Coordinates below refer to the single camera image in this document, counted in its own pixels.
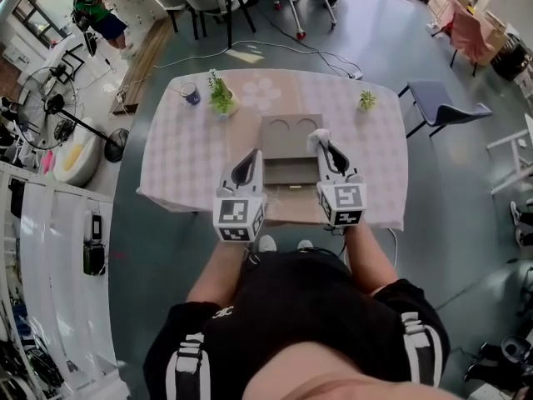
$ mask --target person in green shirt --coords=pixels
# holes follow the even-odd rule
[[[91,28],[107,40],[116,49],[119,49],[122,59],[133,58],[132,45],[126,45],[124,30],[127,25],[107,10],[104,0],[74,0],[74,8],[89,13]]]

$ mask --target gray floor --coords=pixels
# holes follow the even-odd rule
[[[366,81],[400,91],[410,78],[436,78],[446,84],[456,105],[468,108],[483,102],[494,110],[494,117],[448,127],[432,140],[428,127],[409,139],[406,229],[398,233],[399,274],[425,289],[451,335],[455,351],[442,385],[465,396],[473,388],[461,382],[471,360],[465,352],[475,352],[483,341],[498,343],[519,322],[515,315],[524,264],[506,264],[520,254],[508,202],[529,196],[527,188],[511,188],[495,199],[491,197],[491,185],[512,170],[511,154],[505,149],[488,153],[485,145],[524,128],[526,103],[516,85],[499,78],[491,68],[473,78],[470,64],[458,57],[451,70],[448,64],[452,49],[445,38],[431,39],[425,31],[430,16],[420,2],[342,0],[336,9],[338,25],[333,32],[329,31],[330,20],[320,0],[299,2],[297,6],[307,32],[306,43],[357,62]],[[296,33],[288,4],[274,12],[271,0],[261,0],[251,10],[257,33],[250,32],[238,13],[234,17],[235,40],[297,47],[269,25],[258,8],[289,33]],[[208,21],[208,38],[197,42],[188,14],[178,27],[180,32],[168,43],[160,64],[215,53],[226,43],[223,25]],[[256,67],[330,72],[317,56],[259,48],[265,59]],[[246,48],[237,46],[236,50]],[[119,175],[110,260],[113,341],[117,358],[126,363],[121,375],[133,398],[146,397],[141,365],[147,349],[169,307],[186,296],[216,241],[208,217],[171,214],[136,194],[154,111],[174,77],[209,68],[249,67],[223,55],[154,70],[147,80]],[[402,99],[406,130],[420,121],[411,104],[411,97]],[[341,249],[339,239],[320,227],[277,227],[270,231],[281,249],[294,247],[303,237],[324,248]],[[376,235],[392,258],[390,233],[379,231]]]

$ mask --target blue chair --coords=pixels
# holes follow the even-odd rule
[[[476,108],[472,112],[455,108],[444,85],[436,80],[408,82],[407,86],[398,94],[398,97],[400,98],[408,90],[411,90],[411,94],[415,99],[414,103],[418,105],[424,121],[411,130],[407,137],[422,129],[425,124],[432,128],[437,128],[430,134],[431,138],[449,124],[473,122],[479,118],[492,115],[492,111],[482,103],[476,104]]]

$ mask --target small green plant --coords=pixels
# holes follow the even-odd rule
[[[210,104],[220,114],[225,114],[233,105],[233,95],[227,88],[224,80],[218,75],[217,70],[209,70],[209,87],[211,88]]]
[[[359,101],[359,108],[363,111],[372,110],[376,105],[376,97],[369,90],[364,90],[361,93],[361,100]]]

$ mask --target fan stand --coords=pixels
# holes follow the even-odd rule
[[[54,95],[46,101],[45,112],[46,114],[61,113],[74,123],[79,124],[82,128],[87,129],[90,133],[94,133],[96,136],[106,141],[103,149],[104,157],[111,163],[118,162],[122,159],[124,154],[124,148],[126,147],[127,137],[129,132],[126,129],[120,128],[114,131],[110,136],[104,135],[94,127],[82,122],[79,118],[74,117],[68,111],[64,109],[65,101],[62,95]]]

